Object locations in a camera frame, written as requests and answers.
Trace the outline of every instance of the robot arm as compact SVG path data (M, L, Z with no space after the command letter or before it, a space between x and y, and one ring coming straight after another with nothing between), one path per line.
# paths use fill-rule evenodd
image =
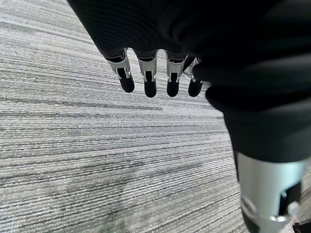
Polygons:
M126 55L138 56L148 97L156 53L167 55L167 92L189 86L223 112L251 233L277 233L299 209L311 155L311 2L305 0L68 0L122 88L135 88Z

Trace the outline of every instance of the gray striped carpet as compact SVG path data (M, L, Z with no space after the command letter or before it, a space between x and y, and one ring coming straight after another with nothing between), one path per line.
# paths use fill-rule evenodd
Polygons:
M247 232L222 114L187 75L167 96L163 51L149 99L134 53L127 94L64 0L0 17L0 232Z

